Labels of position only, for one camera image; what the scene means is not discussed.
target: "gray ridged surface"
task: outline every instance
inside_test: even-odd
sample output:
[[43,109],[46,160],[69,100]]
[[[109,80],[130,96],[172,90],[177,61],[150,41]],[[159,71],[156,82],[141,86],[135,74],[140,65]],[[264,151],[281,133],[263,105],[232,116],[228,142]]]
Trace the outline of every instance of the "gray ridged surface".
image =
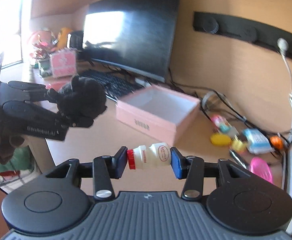
[[242,236],[214,222],[202,205],[180,199],[176,192],[121,192],[112,202],[98,203],[89,216],[68,232],[46,237],[9,232],[5,240],[239,240],[291,239],[284,232]]

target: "black monitor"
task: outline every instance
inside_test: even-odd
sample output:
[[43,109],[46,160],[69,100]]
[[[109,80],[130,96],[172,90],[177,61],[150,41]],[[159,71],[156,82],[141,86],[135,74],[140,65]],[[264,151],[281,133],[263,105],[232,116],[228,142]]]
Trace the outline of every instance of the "black monitor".
[[89,6],[83,48],[93,61],[165,81],[179,0],[101,0]]

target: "black plush toy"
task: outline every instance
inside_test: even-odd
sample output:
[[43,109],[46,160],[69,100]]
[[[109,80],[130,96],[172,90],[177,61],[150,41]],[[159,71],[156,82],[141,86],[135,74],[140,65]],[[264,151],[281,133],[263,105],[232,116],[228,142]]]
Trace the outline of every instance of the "black plush toy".
[[87,77],[73,76],[58,92],[48,91],[62,116],[95,119],[107,109],[104,88]]

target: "black keyboard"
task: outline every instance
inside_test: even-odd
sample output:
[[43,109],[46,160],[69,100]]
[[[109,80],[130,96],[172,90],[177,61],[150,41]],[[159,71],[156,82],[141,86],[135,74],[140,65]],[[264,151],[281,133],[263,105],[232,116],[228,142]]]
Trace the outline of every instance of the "black keyboard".
[[117,101],[119,97],[143,88],[143,86],[138,83],[132,84],[110,73],[92,69],[83,72],[81,76],[92,78],[101,84],[105,88],[106,96],[114,101]]

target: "wooden desk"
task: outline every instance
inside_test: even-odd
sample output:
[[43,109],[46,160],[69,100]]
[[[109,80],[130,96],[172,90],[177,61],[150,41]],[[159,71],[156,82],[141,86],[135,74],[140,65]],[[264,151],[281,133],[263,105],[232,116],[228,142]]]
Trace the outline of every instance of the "wooden desk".
[[[44,83],[35,72],[35,81]],[[42,102],[42,106],[57,111],[57,107],[49,102]],[[99,116],[90,128],[70,128],[64,142],[47,140],[47,144],[56,165],[70,159],[77,158],[80,162],[91,162],[97,156],[114,155],[121,146],[135,148],[139,145],[150,146],[159,142],[133,128],[119,122],[115,117],[115,102],[107,101],[107,111]],[[186,130],[174,145],[182,155],[195,155],[206,162],[217,162],[220,158],[230,158],[227,147],[216,147],[210,143],[213,132],[212,123],[199,114],[193,124]],[[274,162],[271,155],[263,155],[267,161]],[[281,165],[272,166],[274,182],[281,186]],[[177,180],[170,166],[151,170],[126,170],[119,180],[112,180],[115,192],[126,191],[171,191],[181,193],[185,180]],[[211,193],[215,186],[214,178],[206,178],[204,194]],[[81,189],[92,195],[92,179],[83,179]]]

